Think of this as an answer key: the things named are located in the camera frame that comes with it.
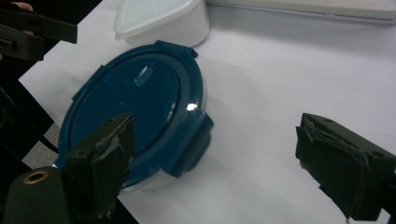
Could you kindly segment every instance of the screw hole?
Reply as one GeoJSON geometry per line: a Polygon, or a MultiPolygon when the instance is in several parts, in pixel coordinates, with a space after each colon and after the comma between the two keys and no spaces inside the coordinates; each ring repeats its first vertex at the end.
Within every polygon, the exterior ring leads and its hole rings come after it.
{"type": "Polygon", "coordinates": [[[50,173],[46,170],[36,171],[26,176],[23,179],[23,183],[27,185],[36,184],[46,179],[49,175],[50,173]]]}

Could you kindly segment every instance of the container lid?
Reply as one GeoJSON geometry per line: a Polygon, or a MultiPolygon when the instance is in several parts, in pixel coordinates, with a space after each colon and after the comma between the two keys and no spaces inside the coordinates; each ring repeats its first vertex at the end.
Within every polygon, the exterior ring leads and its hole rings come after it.
{"type": "Polygon", "coordinates": [[[140,34],[191,11],[201,0],[122,0],[114,23],[116,39],[140,34]]]}
{"type": "Polygon", "coordinates": [[[203,110],[204,81],[191,48],[158,41],[130,50],[102,66],[74,97],[61,129],[64,155],[102,121],[122,113],[134,117],[135,157],[124,187],[159,170],[178,177],[206,146],[213,121],[203,110]]]}

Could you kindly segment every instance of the blue lid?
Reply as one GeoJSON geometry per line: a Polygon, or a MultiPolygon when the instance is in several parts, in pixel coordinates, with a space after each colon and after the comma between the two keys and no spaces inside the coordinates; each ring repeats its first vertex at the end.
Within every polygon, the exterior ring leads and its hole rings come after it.
{"type": "Polygon", "coordinates": [[[102,121],[134,117],[135,157],[124,187],[159,170],[179,177],[204,153],[213,121],[203,110],[204,81],[197,53],[158,41],[101,66],[73,98],[61,129],[59,168],[68,150],[102,121]]]}

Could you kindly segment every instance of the white container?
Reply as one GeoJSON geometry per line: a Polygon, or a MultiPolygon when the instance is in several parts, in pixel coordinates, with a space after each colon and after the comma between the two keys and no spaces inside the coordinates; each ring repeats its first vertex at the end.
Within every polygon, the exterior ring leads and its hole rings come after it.
{"type": "Polygon", "coordinates": [[[157,40],[195,46],[209,33],[205,0],[122,0],[114,31],[134,47],[157,40]]]}

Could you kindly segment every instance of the black clamp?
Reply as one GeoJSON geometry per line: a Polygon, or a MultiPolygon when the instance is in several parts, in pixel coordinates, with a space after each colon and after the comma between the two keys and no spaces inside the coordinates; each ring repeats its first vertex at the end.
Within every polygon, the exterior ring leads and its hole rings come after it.
{"type": "Polygon", "coordinates": [[[77,43],[74,24],[22,11],[17,5],[0,2],[0,53],[28,61],[44,59],[43,37],[77,43]]]}
{"type": "Polygon", "coordinates": [[[396,217],[396,156],[337,122],[303,114],[296,157],[347,218],[396,217]]]}
{"type": "Polygon", "coordinates": [[[17,177],[0,223],[137,224],[117,199],[134,158],[133,120],[126,113],[102,122],[67,153],[64,169],[17,177]]]}

